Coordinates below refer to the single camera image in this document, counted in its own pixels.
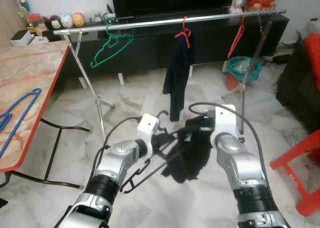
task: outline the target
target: trash bin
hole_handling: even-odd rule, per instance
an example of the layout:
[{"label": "trash bin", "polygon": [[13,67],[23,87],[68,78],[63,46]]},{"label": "trash bin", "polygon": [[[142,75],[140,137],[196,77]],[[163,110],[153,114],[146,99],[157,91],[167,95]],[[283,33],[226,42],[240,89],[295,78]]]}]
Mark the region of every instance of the trash bin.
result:
[{"label": "trash bin", "polygon": [[[228,61],[227,76],[226,76],[226,88],[230,91],[237,87],[245,78],[246,72],[252,61],[251,57],[236,56]],[[249,75],[248,82],[254,82],[258,79],[261,71],[261,63],[256,61],[251,74]]]}]

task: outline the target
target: red cushion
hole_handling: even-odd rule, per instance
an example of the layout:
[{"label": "red cushion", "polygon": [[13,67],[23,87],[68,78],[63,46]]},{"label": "red cushion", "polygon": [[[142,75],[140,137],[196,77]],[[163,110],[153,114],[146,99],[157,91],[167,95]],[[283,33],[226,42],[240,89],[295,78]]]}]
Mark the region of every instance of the red cushion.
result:
[{"label": "red cushion", "polygon": [[312,32],[305,40],[305,43],[312,64],[315,84],[318,91],[320,91],[320,33]]}]

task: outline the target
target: red table edge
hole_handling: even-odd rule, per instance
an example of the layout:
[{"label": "red table edge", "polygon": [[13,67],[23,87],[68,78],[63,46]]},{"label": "red table edge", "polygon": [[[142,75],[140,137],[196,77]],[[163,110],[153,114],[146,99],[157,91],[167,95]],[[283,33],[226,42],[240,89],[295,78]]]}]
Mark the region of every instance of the red table edge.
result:
[{"label": "red table edge", "polygon": [[35,122],[34,122],[34,126],[33,126],[32,130],[31,130],[31,133],[30,133],[29,138],[28,138],[28,140],[27,140],[27,142],[26,142],[26,144],[25,144],[25,148],[24,148],[24,150],[23,150],[23,152],[22,152],[22,155],[20,156],[19,161],[18,161],[15,165],[13,165],[13,166],[11,166],[11,167],[0,169],[0,172],[13,171],[13,170],[18,169],[20,166],[22,166],[22,164],[23,164],[23,162],[24,162],[24,160],[25,160],[25,158],[26,158],[27,152],[28,152],[28,150],[29,150],[29,146],[30,146],[30,144],[31,144],[31,142],[32,142],[32,140],[33,140],[33,138],[34,138],[34,136],[35,136],[35,133],[36,133],[36,130],[37,130],[37,128],[38,128],[40,119],[41,119],[43,113],[45,112],[45,108],[46,108],[47,103],[48,103],[48,101],[49,101],[49,99],[50,99],[51,93],[52,93],[52,91],[54,90],[54,87],[55,87],[55,85],[56,85],[56,82],[57,82],[57,79],[58,79],[58,77],[59,77],[59,74],[60,74],[60,71],[61,71],[61,69],[62,69],[62,66],[63,66],[64,63],[65,63],[65,60],[66,60],[66,58],[67,58],[67,55],[68,55],[69,50],[70,50],[70,48],[69,48],[69,46],[67,46],[67,48],[65,49],[64,55],[63,55],[63,57],[62,57],[60,66],[59,66],[58,70],[56,71],[56,74],[55,74],[55,77],[54,77],[54,79],[53,79],[53,81],[52,81],[51,87],[50,87],[50,89],[49,89],[49,91],[48,91],[48,93],[47,93],[47,95],[46,95],[46,97],[45,97],[45,99],[44,99],[43,105],[42,105],[42,107],[41,107],[41,109],[40,109],[40,111],[39,111],[39,114],[38,114]]}]

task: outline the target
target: black cabinet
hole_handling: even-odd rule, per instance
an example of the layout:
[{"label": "black cabinet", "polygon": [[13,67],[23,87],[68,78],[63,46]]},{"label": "black cabinet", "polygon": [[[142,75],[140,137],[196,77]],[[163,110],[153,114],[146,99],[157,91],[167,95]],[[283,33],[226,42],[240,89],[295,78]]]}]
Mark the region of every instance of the black cabinet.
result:
[{"label": "black cabinet", "polygon": [[[261,23],[257,17],[247,17],[245,19],[245,31],[234,50],[233,56],[250,57],[254,54],[261,37],[261,25],[265,24],[267,20],[268,17],[266,16],[262,17]],[[272,27],[261,51],[262,56],[270,56],[276,51],[288,22],[289,19],[281,14],[273,17]],[[201,64],[226,60],[240,24],[241,18],[188,23],[187,27],[192,30],[195,38],[195,63]],[[97,34],[90,32],[83,34],[78,56],[89,76],[110,73],[134,73],[166,68],[177,49],[174,36],[181,29],[181,24],[172,24],[112,31],[114,34],[133,34],[135,39],[125,50],[96,68],[91,68],[90,63],[93,61],[97,51],[108,40],[108,36],[104,31],[96,32]],[[77,34],[73,35],[71,40],[76,42]],[[126,42],[126,40],[120,40],[119,44],[112,49],[105,49],[99,55],[98,61],[102,61],[113,54],[121,47],[121,44]],[[61,72],[62,76],[81,76],[71,52],[68,54]]]}]

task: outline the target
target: green hanger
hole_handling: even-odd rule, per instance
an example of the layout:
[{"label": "green hanger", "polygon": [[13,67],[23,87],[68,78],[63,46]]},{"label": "green hanger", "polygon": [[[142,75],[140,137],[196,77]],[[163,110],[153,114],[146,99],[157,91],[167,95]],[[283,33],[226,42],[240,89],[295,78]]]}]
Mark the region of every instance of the green hanger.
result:
[{"label": "green hanger", "polygon": [[[118,34],[118,35],[114,35],[112,33],[109,33],[108,28],[109,28],[110,24],[108,24],[105,28],[105,32],[109,35],[109,40],[102,46],[101,49],[98,50],[98,52],[95,54],[93,61],[91,61],[90,66],[91,68],[96,68],[97,66],[101,65],[102,63],[110,60],[111,58],[115,57],[117,54],[119,54],[120,52],[122,52],[131,42],[134,41],[135,37],[132,34]],[[102,61],[97,61],[97,58],[99,56],[99,54],[101,52],[104,51],[105,47],[107,46],[109,49],[111,49],[112,47],[116,46],[119,43],[119,39],[129,39],[128,42],[121,47],[121,49],[119,49],[116,53],[110,55],[109,57],[107,57],[106,59],[102,60]]]}]

